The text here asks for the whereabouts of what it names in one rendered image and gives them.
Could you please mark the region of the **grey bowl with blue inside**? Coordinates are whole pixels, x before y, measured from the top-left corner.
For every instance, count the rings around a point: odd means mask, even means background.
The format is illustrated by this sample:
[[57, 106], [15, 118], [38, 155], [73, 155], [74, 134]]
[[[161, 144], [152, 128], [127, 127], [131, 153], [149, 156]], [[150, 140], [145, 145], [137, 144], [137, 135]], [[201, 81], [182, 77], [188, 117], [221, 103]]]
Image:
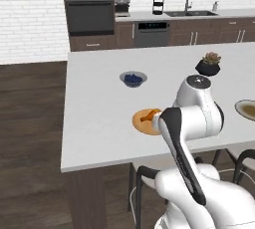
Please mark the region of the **grey bowl with blue inside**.
[[125, 72], [120, 75], [120, 80], [130, 88], [138, 88], [141, 86], [146, 80], [147, 76], [141, 72]]

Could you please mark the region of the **chicken drumstick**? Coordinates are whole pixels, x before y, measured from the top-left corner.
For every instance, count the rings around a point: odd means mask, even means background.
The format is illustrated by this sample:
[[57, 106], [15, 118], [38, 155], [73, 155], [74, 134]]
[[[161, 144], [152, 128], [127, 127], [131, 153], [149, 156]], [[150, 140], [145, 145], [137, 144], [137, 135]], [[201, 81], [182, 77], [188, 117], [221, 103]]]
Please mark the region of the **chicken drumstick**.
[[160, 112], [161, 112], [160, 109], [153, 109], [153, 110], [151, 110], [151, 111], [148, 113], [148, 115], [141, 117], [141, 118], [140, 118], [140, 121], [141, 121], [141, 122], [146, 121], [146, 120], [152, 121], [153, 116], [154, 116], [155, 114], [157, 114], [157, 113], [160, 113]]

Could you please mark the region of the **orange plate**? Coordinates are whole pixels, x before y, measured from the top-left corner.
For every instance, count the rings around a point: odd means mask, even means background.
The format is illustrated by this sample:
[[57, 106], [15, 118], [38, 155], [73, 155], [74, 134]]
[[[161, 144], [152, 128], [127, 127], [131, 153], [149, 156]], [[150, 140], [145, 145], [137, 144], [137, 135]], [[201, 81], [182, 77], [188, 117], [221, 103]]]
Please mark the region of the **orange plate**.
[[148, 115], [148, 113], [153, 109], [145, 109], [136, 112], [132, 117], [133, 126], [140, 132], [149, 135], [159, 135], [158, 127], [156, 126], [156, 117], [161, 114], [157, 113], [153, 116], [152, 121], [146, 120], [141, 122], [140, 118]]

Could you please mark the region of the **grey dishwasher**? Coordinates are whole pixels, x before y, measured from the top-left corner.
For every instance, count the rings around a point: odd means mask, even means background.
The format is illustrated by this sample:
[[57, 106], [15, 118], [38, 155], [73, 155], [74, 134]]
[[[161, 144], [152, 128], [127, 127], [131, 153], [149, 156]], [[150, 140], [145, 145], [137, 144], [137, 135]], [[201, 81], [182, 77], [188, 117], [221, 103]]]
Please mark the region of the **grey dishwasher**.
[[136, 48], [166, 47], [169, 38], [169, 23], [166, 21], [137, 22], [134, 25]]

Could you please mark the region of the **black and white chair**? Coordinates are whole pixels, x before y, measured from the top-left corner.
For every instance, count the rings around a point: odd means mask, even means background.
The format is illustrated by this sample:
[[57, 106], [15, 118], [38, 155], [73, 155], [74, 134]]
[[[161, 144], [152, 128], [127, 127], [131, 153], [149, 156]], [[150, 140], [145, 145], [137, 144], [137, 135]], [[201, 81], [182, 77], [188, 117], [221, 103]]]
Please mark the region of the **black and white chair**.
[[164, 165], [158, 164], [157, 169], [135, 163], [129, 166], [127, 211], [132, 213], [134, 225], [137, 228], [140, 228], [141, 188], [144, 185], [154, 188], [154, 179], [157, 173], [167, 167], [168, 164], [169, 159], [166, 160]]
[[255, 149], [243, 150], [238, 147], [231, 147], [226, 148], [226, 152], [235, 164], [232, 182], [238, 184], [242, 177], [246, 175], [255, 184], [253, 178], [246, 173], [247, 169], [255, 171]]

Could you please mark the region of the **potted succulent in black pot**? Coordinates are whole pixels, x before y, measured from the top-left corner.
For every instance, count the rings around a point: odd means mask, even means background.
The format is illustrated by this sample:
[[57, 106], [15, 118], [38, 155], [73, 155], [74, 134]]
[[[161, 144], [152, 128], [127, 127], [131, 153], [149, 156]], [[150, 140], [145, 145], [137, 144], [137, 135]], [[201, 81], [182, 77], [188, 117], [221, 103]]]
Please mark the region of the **potted succulent in black pot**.
[[217, 53], [207, 53], [197, 64], [195, 70], [203, 76], [212, 77], [220, 71], [221, 57]]

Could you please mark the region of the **coffee machine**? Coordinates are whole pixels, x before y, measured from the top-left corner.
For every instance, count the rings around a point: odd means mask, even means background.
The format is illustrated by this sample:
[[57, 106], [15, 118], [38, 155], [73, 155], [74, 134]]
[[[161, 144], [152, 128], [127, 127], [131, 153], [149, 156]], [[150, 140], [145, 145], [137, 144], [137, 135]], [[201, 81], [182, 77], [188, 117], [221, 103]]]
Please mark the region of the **coffee machine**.
[[129, 17], [130, 0], [115, 0], [115, 13], [117, 17]]

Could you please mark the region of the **dark sink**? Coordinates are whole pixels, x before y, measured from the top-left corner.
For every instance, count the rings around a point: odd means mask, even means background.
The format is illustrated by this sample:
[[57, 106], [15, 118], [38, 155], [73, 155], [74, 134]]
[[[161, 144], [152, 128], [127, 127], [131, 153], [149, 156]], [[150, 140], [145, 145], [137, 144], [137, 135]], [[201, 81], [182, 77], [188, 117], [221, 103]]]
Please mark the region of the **dark sink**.
[[167, 16], [170, 17], [184, 17], [184, 16], [217, 16], [218, 14], [210, 11], [168, 11], [164, 12]]

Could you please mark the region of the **dark brown base cupboards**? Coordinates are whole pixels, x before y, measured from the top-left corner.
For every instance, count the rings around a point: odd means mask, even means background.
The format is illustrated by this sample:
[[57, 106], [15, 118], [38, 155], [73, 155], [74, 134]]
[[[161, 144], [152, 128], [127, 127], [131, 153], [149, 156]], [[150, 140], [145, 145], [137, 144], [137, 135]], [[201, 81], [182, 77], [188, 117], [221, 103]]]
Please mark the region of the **dark brown base cupboards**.
[[[220, 17], [166, 22], [169, 23], [167, 46], [255, 42], [255, 17]], [[115, 33], [109, 36], [69, 37], [71, 51], [133, 49], [136, 23], [135, 21], [117, 22]]]

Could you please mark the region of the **grey wall oven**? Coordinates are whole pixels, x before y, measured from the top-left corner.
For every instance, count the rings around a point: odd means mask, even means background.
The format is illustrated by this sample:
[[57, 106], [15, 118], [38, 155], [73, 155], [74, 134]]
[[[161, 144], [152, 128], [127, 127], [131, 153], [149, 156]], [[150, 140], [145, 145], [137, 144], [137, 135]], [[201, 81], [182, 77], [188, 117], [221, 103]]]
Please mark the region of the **grey wall oven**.
[[112, 35], [114, 0], [64, 0], [70, 36]]

